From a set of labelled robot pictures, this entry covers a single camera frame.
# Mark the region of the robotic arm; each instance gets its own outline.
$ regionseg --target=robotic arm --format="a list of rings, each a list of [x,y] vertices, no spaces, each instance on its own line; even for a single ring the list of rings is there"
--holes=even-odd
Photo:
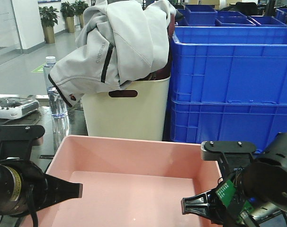
[[[0,216],[30,214],[34,227],[36,211],[82,195],[81,183],[45,174],[29,161],[32,145],[44,133],[40,125],[0,126]]]
[[[222,181],[214,189],[182,199],[182,213],[205,217],[224,227],[259,227],[287,212],[287,133],[279,133],[253,158],[249,142],[206,141],[204,160],[218,161]]]

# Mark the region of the screw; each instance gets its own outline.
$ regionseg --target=screw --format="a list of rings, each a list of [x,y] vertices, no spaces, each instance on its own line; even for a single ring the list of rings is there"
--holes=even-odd
[[[286,192],[282,192],[281,193],[283,197],[287,198],[287,193]]]
[[[242,217],[242,219],[246,219],[249,215],[246,211],[243,211],[240,216]]]

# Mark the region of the gold plant pot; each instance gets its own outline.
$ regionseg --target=gold plant pot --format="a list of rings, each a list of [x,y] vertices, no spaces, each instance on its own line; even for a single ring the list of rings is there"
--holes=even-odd
[[[74,17],[67,17],[66,18],[66,25],[69,33],[74,33]]]
[[[55,43],[54,28],[51,26],[43,26],[43,31],[45,35],[45,42],[47,44]]]
[[[81,25],[81,28],[83,28],[83,14],[78,15],[79,23]]]

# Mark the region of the potted plant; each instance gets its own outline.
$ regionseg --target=potted plant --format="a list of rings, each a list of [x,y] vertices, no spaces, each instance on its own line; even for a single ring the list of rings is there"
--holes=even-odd
[[[54,25],[55,23],[58,24],[58,16],[56,13],[58,13],[57,8],[53,8],[52,6],[39,7],[40,20],[43,26],[45,42],[47,44],[55,43]]]
[[[68,1],[62,3],[61,13],[63,14],[63,18],[66,22],[66,27],[68,28],[69,33],[74,33],[74,15],[75,10],[72,4],[70,4]]]
[[[78,16],[79,18],[79,23],[81,25],[81,28],[83,27],[83,12],[85,11],[85,9],[87,7],[89,7],[89,5],[81,0],[76,0],[75,3],[73,3],[73,7],[75,9],[75,15]]]

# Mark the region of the blue plastic crate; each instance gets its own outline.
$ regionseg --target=blue plastic crate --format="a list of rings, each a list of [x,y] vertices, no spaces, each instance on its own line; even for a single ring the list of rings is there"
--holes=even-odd
[[[185,9],[178,9],[178,11],[184,16],[183,19],[177,22],[178,26],[187,26],[186,21],[185,21],[185,14],[186,10]]]
[[[287,9],[276,9],[275,18],[282,23],[287,23]]]
[[[204,27],[206,27],[206,26],[215,26],[215,23],[212,24],[212,25],[190,25],[190,24],[188,23],[187,19],[184,18],[184,19],[183,19],[183,26],[189,26],[189,27],[191,27],[191,26],[204,26]]]
[[[278,132],[287,132],[287,105],[171,102],[171,140],[249,141],[263,150]]]
[[[287,27],[177,27],[172,97],[287,104]]]
[[[217,11],[209,5],[186,5],[185,16],[189,26],[213,26]]]
[[[246,17],[217,17],[215,20],[216,26],[256,26]]]
[[[218,17],[246,17],[244,14],[238,11],[217,11]]]
[[[281,21],[270,16],[250,16],[248,17],[256,26],[266,26],[266,27],[286,27],[287,25]]]

